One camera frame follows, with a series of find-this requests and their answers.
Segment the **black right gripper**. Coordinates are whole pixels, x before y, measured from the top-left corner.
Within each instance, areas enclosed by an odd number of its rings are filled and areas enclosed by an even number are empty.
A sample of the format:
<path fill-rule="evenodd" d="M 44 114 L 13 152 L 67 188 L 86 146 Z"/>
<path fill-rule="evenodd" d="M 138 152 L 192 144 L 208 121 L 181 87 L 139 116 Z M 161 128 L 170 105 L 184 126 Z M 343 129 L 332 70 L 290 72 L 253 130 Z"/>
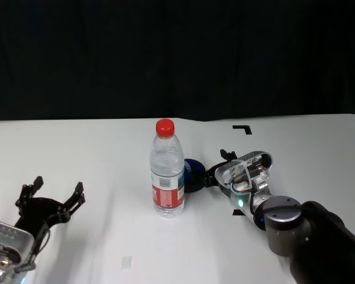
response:
<path fill-rule="evenodd" d="M 226 150 L 221 149 L 221 150 L 220 150 L 220 154 L 221 154 L 221 157 L 222 157 L 224 160 L 228 161 L 228 162 L 237 159 L 237 155 L 236 155 L 236 153 L 235 153 L 234 151 L 227 152 Z M 215 171 L 216 171 L 219 167 L 221 167 L 221 166 L 227 164 L 226 161 L 221 162 L 221 163 L 218 163 L 218 164 L 216 164 L 215 166 L 212 166 L 209 170 L 207 170 L 207 171 L 205 172 L 205 174 L 204 174 L 204 186 L 205 186 L 206 188 L 210 188 L 210 187 L 212 187 L 212 186 L 215 186 Z"/>

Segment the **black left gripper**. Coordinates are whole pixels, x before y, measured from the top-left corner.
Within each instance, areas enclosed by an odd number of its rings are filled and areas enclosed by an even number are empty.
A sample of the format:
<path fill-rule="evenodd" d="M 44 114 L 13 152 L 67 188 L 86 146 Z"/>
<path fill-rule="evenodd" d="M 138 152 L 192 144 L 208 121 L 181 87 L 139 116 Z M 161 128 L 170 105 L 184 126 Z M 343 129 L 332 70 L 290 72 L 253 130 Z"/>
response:
<path fill-rule="evenodd" d="M 63 204 L 50 198 L 33 198 L 43 184 L 43 178 L 37 176 L 32 184 L 22 186 L 20 197 L 15 202 L 20 215 L 15 227 L 32 235 L 38 235 L 46 227 L 67 223 L 85 203 L 82 182 L 78 182 L 73 194 Z"/>

